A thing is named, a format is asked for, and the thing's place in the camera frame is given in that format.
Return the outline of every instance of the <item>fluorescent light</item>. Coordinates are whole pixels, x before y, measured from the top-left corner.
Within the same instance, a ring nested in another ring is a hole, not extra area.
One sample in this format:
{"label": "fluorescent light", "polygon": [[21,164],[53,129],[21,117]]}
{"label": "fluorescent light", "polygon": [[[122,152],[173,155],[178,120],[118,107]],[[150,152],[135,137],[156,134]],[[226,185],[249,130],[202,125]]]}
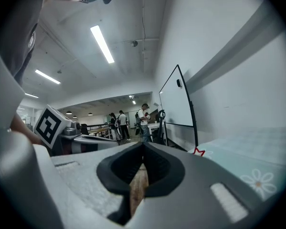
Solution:
{"label": "fluorescent light", "polygon": [[96,39],[96,42],[98,43],[108,63],[114,63],[113,57],[111,56],[111,53],[102,35],[100,27],[97,25],[97,26],[91,27],[90,30],[92,34],[94,35],[94,38]]}
{"label": "fluorescent light", "polygon": [[39,70],[35,70],[35,72],[36,72],[37,74],[43,76],[44,78],[47,78],[48,80],[55,82],[56,84],[60,84],[59,81],[56,81],[56,80],[53,79],[52,77],[49,77],[48,75],[46,75],[45,73],[42,73],[42,72],[39,71]]}
{"label": "fluorescent light", "polygon": [[27,94],[27,93],[26,93],[26,95],[27,95],[27,96],[30,96],[30,97],[36,97],[36,98],[39,98],[38,96],[34,96],[34,95],[31,95],[31,94]]}

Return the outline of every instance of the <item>whiteboard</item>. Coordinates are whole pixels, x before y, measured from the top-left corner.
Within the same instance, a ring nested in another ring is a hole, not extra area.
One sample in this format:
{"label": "whiteboard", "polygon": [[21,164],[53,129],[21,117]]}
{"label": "whiteboard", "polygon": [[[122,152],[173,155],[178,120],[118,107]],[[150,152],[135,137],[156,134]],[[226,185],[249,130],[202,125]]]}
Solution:
{"label": "whiteboard", "polygon": [[165,122],[173,125],[194,127],[194,113],[180,68],[177,65],[159,92]]}

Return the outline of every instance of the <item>person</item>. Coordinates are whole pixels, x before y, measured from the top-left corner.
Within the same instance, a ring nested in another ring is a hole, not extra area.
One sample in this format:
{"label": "person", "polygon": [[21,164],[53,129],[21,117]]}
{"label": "person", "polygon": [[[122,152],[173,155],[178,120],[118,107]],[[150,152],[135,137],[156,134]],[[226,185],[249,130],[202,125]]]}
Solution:
{"label": "person", "polygon": [[121,125],[122,138],[125,139],[125,133],[126,133],[127,140],[130,141],[131,138],[129,137],[127,122],[126,122],[127,118],[126,118],[126,115],[124,115],[122,110],[120,110],[119,120],[120,120],[120,125]]}
{"label": "person", "polygon": [[139,111],[138,111],[138,116],[141,120],[141,130],[142,130],[142,134],[143,134],[142,142],[148,142],[148,136],[147,135],[149,135],[148,126],[147,126],[148,118],[145,117],[145,115],[144,115],[144,111],[146,109],[148,109],[148,104],[143,104],[141,109],[139,109]]}
{"label": "person", "polygon": [[[50,0],[19,0],[0,29],[0,56],[20,86],[23,73],[32,57],[40,11],[48,1]],[[32,144],[43,144],[17,113],[10,128],[26,135]]]}
{"label": "person", "polygon": [[110,113],[110,117],[111,117],[111,120],[110,120],[109,126],[111,128],[112,138],[114,141],[120,141],[121,140],[120,135],[118,134],[118,130],[116,129],[116,126],[115,126],[115,122],[116,122],[115,114]]}
{"label": "person", "polygon": [[156,114],[155,120],[156,120],[156,122],[160,123],[160,118],[159,118],[158,114]]}

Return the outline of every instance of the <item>white shirt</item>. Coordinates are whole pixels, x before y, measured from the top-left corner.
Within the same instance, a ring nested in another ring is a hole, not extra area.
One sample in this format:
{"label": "white shirt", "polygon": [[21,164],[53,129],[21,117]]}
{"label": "white shirt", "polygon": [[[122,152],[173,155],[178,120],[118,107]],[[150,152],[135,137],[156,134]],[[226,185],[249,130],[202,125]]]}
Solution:
{"label": "white shirt", "polygon": [[[139,118],[140,118],[140,119],[141,119],[142,117],[145,117],[143,109],[139,109],[138,115],[139,115]],[[147,120],[142,120],[142,121],[141,121],[141,125],[147,125]]]}
{"label": "white shirt", "polygon": [[119,120],[121,122],[121,125],[126,125],[126,115],[121,114]]}

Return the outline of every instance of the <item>desk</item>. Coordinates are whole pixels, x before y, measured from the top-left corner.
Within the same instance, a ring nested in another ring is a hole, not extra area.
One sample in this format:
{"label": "desk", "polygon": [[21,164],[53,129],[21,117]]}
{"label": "desk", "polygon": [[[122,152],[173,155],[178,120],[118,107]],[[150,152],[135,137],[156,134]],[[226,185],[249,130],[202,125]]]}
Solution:
{"label": "desk", "polygon": [[[153,123],[153,124],[147,124],[148,130],[149,130],[149,135],[152,134],[153,129],[158,129],[160,126],[160,123]],[[162,122],[162,132],[164,133],[164,139],[166,139],[166,133],[165,133],[165,128],[164,128],[164,122]]]}
{"label": "desk", "polygon": [[103,127],[103,128],[98,128],[98,129],[93,129],[93,130],[89,130],[88,133],[92,134],[94,133],[94,135],[97,135],[98,133],[105,132],[105,136],[108,137],[110,139],[110,127]]}

